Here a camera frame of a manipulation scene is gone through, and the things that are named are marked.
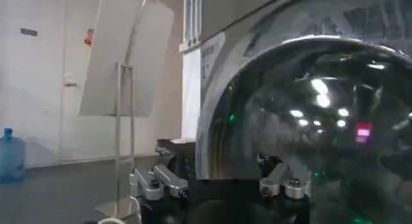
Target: metal stand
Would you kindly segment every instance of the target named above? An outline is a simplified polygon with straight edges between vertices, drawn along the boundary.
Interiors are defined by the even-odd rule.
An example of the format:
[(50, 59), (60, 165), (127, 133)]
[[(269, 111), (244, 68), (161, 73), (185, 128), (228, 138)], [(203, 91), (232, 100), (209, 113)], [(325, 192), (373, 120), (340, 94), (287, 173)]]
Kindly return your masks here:
[(116, 200), (104, 203), (96, 207), (96, 210), (112, 218), (123, 219), (132, 215), (136, 211), (136, 202), (126, 196), (120, 198), (120, 143), (121, 143), (121, 105), (122, 105), (122, 84), (124, 82), (125, 72), (129, 71), (131, 75), (130, 90), (130, 171), (135, 168), (135, 112), (133, 109), (133, 68), (117, 63), (117, 98), (116, 98), (116, 130), (115, 130), (115, 192)]
[(122, 105), (122, 83), (124, 81), (124, 72), (130, 71), (130, 175), (133, 175), (135, 169), (135, 109), (134, 109), (134, 95), (133, 95), (133, 67), (129, 65), (131, 50), (133, 49), (134, 38), (136, 35), (135, 28), (140, 23), (142, 17), (144, 6), (147, 0), (142, 1), (142, 5), (135, 15), (135, 21), (133, 23), (132, 32), (129, 39), (129, 46), (127, 47), (125, 65), (117, 63), (117, 98), (116, 98), (116, 131), (115, 131), (115, 154), (116, 154), (116, 164), (115, 164), (115, 190), (116, 190), (116, 200), (109, 203), (105, 203), (96, 207), (96, 209), (106, 216), (112, 218), (123, 219), (126, 218), (138, 209), (136, 205), (136, 199), (132, 196), (126, 196), (120, 198), (120, 107)]

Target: white board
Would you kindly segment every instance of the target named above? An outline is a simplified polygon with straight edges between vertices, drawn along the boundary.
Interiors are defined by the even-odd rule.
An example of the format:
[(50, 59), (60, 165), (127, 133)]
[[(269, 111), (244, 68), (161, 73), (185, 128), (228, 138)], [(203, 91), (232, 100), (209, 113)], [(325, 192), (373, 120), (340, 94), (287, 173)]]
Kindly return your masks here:
[[(132, 27), (143, 0), (100, 0), (88, 73), (80, 106), (81, 115), (114, 115), (117, 62), (124, 63)], [(147, 0), (132, 39), (134, 105), (137, 117), (151, 114), (165, 65), (165, 53), (173, 26), (173, 11)], [(121, 114), (129, 115), (130, 77), (123, 87)]]

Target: metal pole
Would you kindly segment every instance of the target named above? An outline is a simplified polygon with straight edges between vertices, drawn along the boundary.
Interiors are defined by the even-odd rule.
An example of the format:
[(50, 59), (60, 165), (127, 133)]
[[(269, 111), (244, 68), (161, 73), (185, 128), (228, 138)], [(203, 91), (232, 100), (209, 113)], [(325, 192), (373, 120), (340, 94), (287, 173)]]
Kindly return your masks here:
[(116, 205), (115, 216), (118, 215), (119, 203), (120, 203), (120, 107), (122, 106), (122, 76), (123, 67), (120, 63), (117, 63), (117, 92), (116, 92), (116, 129), (115, 129), (115, 190), (116, 190)]
[(135, 97), (133, 96), (133, 68), (130, 68), (130, 172), (136, 167), (135, 164)]

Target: screw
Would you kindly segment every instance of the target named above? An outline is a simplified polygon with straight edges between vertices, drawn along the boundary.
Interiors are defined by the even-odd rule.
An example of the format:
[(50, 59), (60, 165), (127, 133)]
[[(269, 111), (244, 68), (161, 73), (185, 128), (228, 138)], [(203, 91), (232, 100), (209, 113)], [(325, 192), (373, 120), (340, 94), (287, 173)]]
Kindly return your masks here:
[(299, 186), (301, 184), (301, 181), (298, 178), (291, 178), (289, 180), (289, 184), (291, 186)]
[(157, 180), (151, 180), (150, 181), (150, 186), (153, 187), (153, 188), (159, 188), (160, 183)]

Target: washing machine door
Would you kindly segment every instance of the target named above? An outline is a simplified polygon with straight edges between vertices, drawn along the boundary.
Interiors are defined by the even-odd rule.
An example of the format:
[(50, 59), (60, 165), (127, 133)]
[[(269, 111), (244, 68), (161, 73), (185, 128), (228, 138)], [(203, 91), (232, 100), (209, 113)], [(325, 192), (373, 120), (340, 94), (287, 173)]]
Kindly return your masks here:
[(310, 175), (311, 223), (412, 223), (412, 0), (260, 11), (205, 75), (197, 177), (260, 178), (276, 156)]

